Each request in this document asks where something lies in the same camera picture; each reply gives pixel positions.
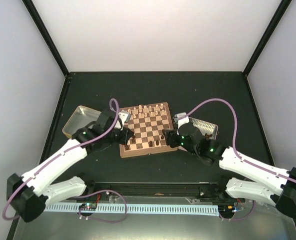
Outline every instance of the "wooden chessboard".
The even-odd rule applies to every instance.
[[[120,145],[122,158],[176,151],[167,146],[163,129],[173,129],[168,103],[156,103],[121,108],[131,113],[124,126],[134,132],[126,145]]]

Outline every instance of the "white wall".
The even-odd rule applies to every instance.
[[[296,167],[296,1],[249,75],[275,163]]]
[[[34,0],[70,71],[242,71],[280,0]]]
[[[38,164],[63,80],[22,1],[0,0],[0,240],[7,178]]]

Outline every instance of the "chess square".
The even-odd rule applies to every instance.
[[[149,148],[149,143],[147,143],[147,142],[143,142],[143,143],[142,143],[142,148],[144,148],[144,149],[148,149],[148,148]]]
[[[138,143],[136,145],[137,145],[137,149],[142,149],[143,148],[142,143]]]

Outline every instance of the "gray wall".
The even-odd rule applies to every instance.
[[[22,1],[0,0],[0,240],[7,177],[38,164],[63,80]]]
[[[276,165],[296,167],[296,1],[248,79]]]

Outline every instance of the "dark brown square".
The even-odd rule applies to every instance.
[[[143,148],[142,143],[138,143],[137,144],[137,149],[142,149],[142,148]]]

